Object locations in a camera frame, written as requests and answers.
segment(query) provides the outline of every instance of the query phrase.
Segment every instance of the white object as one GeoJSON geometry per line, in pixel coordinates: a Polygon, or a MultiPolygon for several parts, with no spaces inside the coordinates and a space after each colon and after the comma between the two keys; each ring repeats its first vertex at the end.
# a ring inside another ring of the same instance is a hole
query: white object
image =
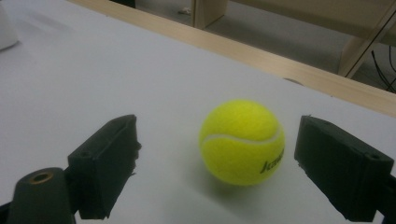
{"type": "Polygon", "coordinates": [[[17,34],[12,28],[6,11],[0,2],[0,49],[5,49],[18,42],[17,34]]]}

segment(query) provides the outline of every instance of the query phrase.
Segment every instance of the cable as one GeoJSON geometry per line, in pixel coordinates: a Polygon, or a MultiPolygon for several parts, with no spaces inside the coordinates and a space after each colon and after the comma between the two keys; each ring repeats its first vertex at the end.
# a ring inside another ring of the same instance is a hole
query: cable
{"type": "Polygon", "coordinates": [[[391,91],[393,93],[396,93],[396,90],[393,89],[391,83],[387,80],[387,78],[384,76],[384,74],[381,71],[381,68],[379,67],[378,63],[376,62],[376,58],[375,58],[375,53],[372,50],[372,57],[374,60],[374,64],[375,64],[375,68],[376,68],[376,72],[378,73],[379,77],[381,78],[381,80],[384,82],[384,84],[387,86],[386,90],[387,91],[391,91]]]}
{"type": "MultiPolygon", "coordinates": [[[[393,63],[392,63],[392,46],[391,45],[389,45],[389,64],[390,64],[390,67],[392,68],[392,70],[394,72],[396,72],[396,69],[395,69],[395,67],[393,67],[393,63]]],[[[396,82],[396,78],[394,78],[393,81],[390,82],[390,86],[393,86],[393,83],[395,83],[395,82],[396,82]]]]}
{"type": "Polygon", "coordinates": [[[393,63],[392,63],[392,46],[389,45],[389,63],[390,63],[390,67],[393,69],[394,72],[396,72],[395,67],[393,67],[393,63]]]}

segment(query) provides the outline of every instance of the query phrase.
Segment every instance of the ball seam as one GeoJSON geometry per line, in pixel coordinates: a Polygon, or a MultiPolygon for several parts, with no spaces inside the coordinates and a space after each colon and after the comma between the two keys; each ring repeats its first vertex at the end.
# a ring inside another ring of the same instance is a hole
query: ball seam
{"type": "Polygon", "coordinates": [[[218,139],[218,138],[227,138],[227,139],[232,139],[238,142],[242,142],[242,143],[246,143],[246,144],[252,144],[252,145],[262,145],[262,144],[268,144],[270,142],[275,141],[280,135],[281,135],[281,128],[277,127],[276,128],[276,133],[273,134],[270,138],[265,139],[265,140],[250,140],[250,139],[246,139],[246,138],[240,138],[240,137],[236,137],[227,133],[212,133],[207,135],[203,141],[202,141],[202,145],[210,140],[213,139],[218,139]]]}

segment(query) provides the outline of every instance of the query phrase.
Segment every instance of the white table surface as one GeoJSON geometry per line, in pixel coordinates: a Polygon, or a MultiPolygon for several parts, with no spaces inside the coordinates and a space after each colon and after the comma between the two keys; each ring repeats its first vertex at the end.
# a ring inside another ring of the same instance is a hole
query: white table surface
{"type": "Polygon", "coordinates": [[[293,158],[301,115],[396,159],[395,118],[66,1],[2,3],[20,43],[0,51],[0,204],[24,175],[66,168],[67,155],[125,114],[137,116],[143,146],[136,175],[110,219],[77,214],[78,223],[348,223],[293,158]],[[234,98],[267,105],[286,131],[279,169],[255,187],[220,183],[199,154],[205,116],[234,98]]]}

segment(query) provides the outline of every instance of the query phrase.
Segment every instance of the tennis ball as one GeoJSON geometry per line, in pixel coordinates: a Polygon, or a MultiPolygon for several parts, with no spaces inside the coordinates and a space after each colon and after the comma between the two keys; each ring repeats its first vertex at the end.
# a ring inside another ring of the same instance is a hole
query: tennis ball
{"type": "Polygon", "coordinates": [[[238,186],[261,183],[279,166],[285,137],[276,116],[249,100],[231,100],[205,119],[199,146],[206,168],[238,186]]]}

